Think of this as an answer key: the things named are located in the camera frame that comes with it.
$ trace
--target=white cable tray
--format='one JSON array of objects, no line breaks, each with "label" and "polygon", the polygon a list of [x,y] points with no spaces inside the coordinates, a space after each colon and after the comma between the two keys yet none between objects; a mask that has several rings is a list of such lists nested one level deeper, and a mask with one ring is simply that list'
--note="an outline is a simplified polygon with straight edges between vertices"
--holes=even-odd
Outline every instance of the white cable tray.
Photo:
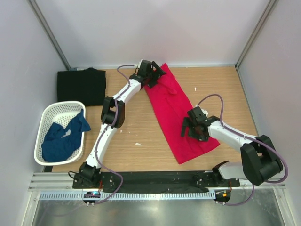
[{"label": "white cable tray", "polygon": [[[39,200],[102,200],[110,195],[110,193],[101,192],[101,197],[98,198],[84,198],[87,191],[58,191],[58,192],[41,192]],[[185,199],[215,199],[215,191],[207,193],[187,193],[187,194],[128,194],[116,193],[110,200],[185,200]]]}]

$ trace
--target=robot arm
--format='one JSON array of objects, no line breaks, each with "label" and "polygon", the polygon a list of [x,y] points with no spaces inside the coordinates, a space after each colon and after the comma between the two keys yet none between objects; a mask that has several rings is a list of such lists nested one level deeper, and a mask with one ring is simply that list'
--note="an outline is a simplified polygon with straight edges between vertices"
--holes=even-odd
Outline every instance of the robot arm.
[{"label": "robot arm", "polygon": [[222,123],[218,117],[207,117],[198,106],[188,111],[188,115],[184,118],[182,137],[188,127],[188,135],[194,139],[206,142],[209,137],[216,138],[240,152],[242,162],[225,161],[214,167],[220,179],[248,179],[258,186],[283,170],[281,160],[272,151],[249,139],[275,149],[269,137],[243,133]]},{"label": "robot arm", "polygon": [[129,77],[128,84],[121,91],[113,97],[104,99],[99,135],[90,155],[74,176],[73,188],[84,188],[87,185],[94,186],[99,183],[101,166],[95,156],[96,149],[97,158],[102,162],[112,137],[124,122],[126,103],[145,85],[152,88],[157,84],[157,80],[166,74],[154,61],[141,60],[137,69],[137,73]]}]

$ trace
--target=blue cloth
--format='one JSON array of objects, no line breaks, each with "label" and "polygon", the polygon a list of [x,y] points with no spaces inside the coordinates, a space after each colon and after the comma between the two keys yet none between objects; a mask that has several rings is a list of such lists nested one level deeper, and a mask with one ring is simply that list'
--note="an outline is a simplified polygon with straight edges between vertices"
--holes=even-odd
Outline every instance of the blue cloth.
[{"label": "blue cloth", "polygon": [[65,129],[54,122],[42,144],[43,159],[47,162],[67,160],[80,147],[82,132],[89,130],[91,128],[84,117],[83,110],[71,119]]}]

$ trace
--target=white wall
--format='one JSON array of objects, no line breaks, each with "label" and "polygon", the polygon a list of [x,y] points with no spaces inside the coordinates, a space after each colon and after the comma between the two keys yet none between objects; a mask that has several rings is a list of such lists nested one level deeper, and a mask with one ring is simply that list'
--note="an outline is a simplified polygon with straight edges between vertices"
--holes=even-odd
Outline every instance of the white wall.
[{"label": "white wall", "polygon": [[72,67],[234,64],[268,0],[37,0]]},{"label": "white wall", "polygon": [[279,1],[240,67],[259,133],[270,136],[277,151],[287,160],[287,187],[298,213],[301,208],[300,12],[300,0]]},{"label": "white wall", "polygon": [[56,99],[64,70],[25,0],[0,2],[0,224],[19,226],[34,171],[34,143],[42,111]]}]

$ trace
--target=metal frame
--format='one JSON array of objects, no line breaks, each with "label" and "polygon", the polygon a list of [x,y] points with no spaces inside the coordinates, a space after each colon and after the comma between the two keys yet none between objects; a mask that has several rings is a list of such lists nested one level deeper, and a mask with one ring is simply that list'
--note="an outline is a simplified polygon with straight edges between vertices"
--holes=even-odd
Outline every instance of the metal frame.
[{"label": "metal frame", "polygon": [[250,47],[252,46],[252,44],[254,43],[256,38],[258,37],[260,31],[262,30],[264,24],[266,23],[268,17],[272,13],[272,11],[275,8],[277,3],[278,3],[278,0],[269,0],[269,2],[267,4],[266,8],[264,9],[259,21],[257,22],[254,30],[252,31],[251,36],[249,37],[249,40],[247,41],[242,53],[240,54],[240,56],[238,58],[238,61],[235,65],[236,70],[238,70],[238,68],[240,67],[240,65],[243,62],[245,56],[247,55]]},{"label": "metal frame", "polygon": [[27,0],[29,5],[31,6],[34,14],[37,16],[38,20],[40,21],[41,26],[43,27],[44,31],[46,32],[47,36],[49,37],[49,40],[53,44],[53,47],[55,48],[56,52],[58,53],[59,57],[61,58],[63,64],[65,65],[66,69],[69,70],[70,64],[65,57],[65,54],[63,53],[60,45],[58,44],[54,34],[52,33],[45,17],[43,16],[37,2],[35,0]]},{"label": "metal frame", "polygon": [[[38,207],[38,201],[40,200],[41,194],[45,192],[62,192],[64,194],[77,194],[87,191],[97,191],[98,189],[73,189],[72,188],[73,179],[68,176],[68,173],[34,173],[28,193],[30,195],[26,213],[24,215],[23,226],[31,226],[33,223],[34,215]],[[241,187],[234,187],[233,189],[252,189],[252,184],[248,180],[240,180]],[[290,210],[289,202],[287,201],[286,187],[284,184],[268,184],[263,183],[260,186],[256,186],[256,189],[273,189],[282,217],[284,219],[285,225],[294,226],[296,225],[292,212]],[[209,188],[211,192],[214,190],[226,190],[228,187],[213,187]]]}]

